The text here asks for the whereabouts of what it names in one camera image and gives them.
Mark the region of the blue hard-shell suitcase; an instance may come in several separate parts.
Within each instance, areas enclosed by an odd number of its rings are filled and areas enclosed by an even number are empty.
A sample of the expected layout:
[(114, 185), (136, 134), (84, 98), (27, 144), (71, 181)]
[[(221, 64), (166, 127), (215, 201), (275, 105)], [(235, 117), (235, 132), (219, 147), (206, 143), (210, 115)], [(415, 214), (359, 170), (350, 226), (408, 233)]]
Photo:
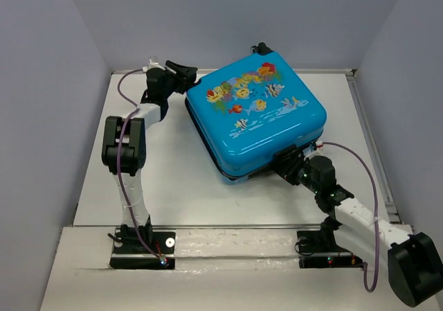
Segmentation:
[(327, 112), (284, 58), (264, 42), (200, 78), (185, 104), (214, 165), (236, 181), (323, 133)]

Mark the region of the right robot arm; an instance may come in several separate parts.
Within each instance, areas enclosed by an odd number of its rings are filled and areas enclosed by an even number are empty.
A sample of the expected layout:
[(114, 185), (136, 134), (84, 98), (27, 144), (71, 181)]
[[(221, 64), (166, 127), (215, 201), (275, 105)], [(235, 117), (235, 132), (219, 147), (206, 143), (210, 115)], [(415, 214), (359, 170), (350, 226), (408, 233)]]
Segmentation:
[(327, 214), (327, 228), (318, 234), (324, 249), (347, 249), (365, 266), (373, 266), (375, 276), (386, 270), (391, 290), (409, 307), (442, 291), (442, 259), (431, 237), (400, 229), (362, 205), (337, 182), (329, 158), (307, 158), (296, 150), (276, 156), (273, 169), (290, 184), (313, 192)]

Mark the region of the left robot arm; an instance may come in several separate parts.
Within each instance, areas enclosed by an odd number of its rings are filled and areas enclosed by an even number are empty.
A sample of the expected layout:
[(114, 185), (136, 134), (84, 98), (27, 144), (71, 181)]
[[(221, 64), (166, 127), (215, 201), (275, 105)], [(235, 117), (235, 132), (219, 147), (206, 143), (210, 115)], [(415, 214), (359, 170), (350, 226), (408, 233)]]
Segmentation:
[[(131, 245), (139, 252), (147, 251), (156, 258), (161, 254), (151, 248), (154, 233), (141, 183), (141, 170), (147, 156), (146, 131), (165, 118), (168, 99), (173, 93), (185, 94), (198, 84), (197, 72), (197, 67), (169, 60), (164, 66), (149, 61), (147, 66), (126, 72), (118, 81), (117, 92), (132, 110), (123, 116), (108, 116), (105, 120), (101, 159), (114, 176), (123, 210), (120, 237), (114, 240)], [(139, 102), (122, 90), (123, 81), (135, 73), (146, 76), (147, 88)]]

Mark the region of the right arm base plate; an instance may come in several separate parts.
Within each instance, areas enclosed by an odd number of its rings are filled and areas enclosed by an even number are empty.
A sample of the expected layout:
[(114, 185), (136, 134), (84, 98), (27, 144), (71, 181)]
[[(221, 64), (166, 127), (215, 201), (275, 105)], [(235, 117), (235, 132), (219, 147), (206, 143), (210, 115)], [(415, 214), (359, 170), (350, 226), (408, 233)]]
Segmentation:
[(333, 235), (320, 230), (298, 231), (294, 251), (301, 269), (363, 268), (359, 257), (338, 246)]

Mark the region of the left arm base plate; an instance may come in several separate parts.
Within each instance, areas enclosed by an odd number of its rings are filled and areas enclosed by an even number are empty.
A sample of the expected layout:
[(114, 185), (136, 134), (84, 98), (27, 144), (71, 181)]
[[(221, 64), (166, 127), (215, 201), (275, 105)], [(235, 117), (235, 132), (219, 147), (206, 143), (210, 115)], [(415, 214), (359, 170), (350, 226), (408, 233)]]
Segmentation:
[(137, 237), (123, 242), (123, 237), (118, 229), (115, 234), (108, 233), (108, 237), (113, 241), (109, 260), (109, 266), (112, 269), (175, 269), (174, 248), (176, 233), (173, 231), (154, 231), (154, 237), (150, 245), (153, 253), (146, 250)]

